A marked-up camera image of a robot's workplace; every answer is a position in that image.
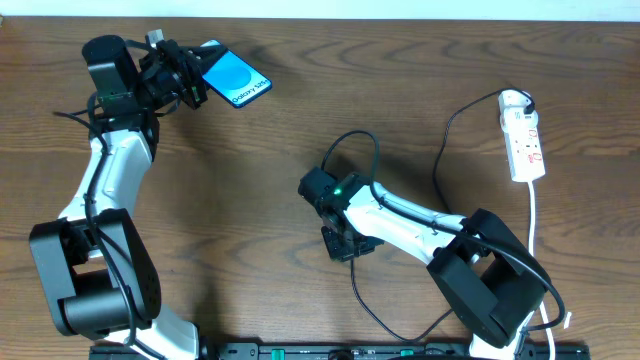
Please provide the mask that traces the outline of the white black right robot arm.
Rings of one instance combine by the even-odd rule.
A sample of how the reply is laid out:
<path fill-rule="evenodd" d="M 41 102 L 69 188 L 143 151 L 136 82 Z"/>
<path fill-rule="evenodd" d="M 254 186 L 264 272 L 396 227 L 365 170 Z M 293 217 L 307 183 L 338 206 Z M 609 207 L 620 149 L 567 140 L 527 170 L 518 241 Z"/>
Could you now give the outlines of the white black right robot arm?
<path fill-rule="evenodd" d="M 299 195 L 323 221 L 329 257 L 353 262 L 389 243 L 425 264 L 453 313 L 472 332 L 476 358 L 514 359 L 551 283 L 495 214 L 440 213 L 352 173 L 339 180 L 315 167 Z"/>

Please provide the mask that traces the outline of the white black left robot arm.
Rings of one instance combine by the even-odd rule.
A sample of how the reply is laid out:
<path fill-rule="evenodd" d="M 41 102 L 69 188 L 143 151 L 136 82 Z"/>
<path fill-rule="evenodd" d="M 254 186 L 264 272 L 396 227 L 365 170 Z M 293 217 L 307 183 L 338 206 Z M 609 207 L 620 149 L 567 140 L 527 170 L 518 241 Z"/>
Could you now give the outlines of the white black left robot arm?
<path fill-rule="evenodd" d="M 131 50 L 144 51 L 140 60 Z M 70 203 L 35 225 L 29 246 L 53 324 L 65 336 L 123 345 L 145 359 L 214 359 L 199 327 L 162 301 L 158 273 L 133 223 L 137 195 L 159 143 L 159 121 L 207 98 L 205 74 L 227 54 L 148 33 L 88 41 L 83 58 L 96 90 L 70 114 L 85 126 L 91 157 Z"/>

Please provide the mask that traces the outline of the blue Samsung Galaxy smartphone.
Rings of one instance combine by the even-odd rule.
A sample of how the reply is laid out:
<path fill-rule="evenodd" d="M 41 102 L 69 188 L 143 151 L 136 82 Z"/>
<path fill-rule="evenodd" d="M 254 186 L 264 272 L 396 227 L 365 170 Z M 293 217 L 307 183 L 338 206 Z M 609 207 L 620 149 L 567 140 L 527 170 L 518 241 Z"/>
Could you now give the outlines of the blue Samsung Galaxy smartphone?
<path fill-rule="evenodd" d="M 231 50 L 203 75 L 206 84 L 234 108 L 267 93 L 272 82 Z"/>

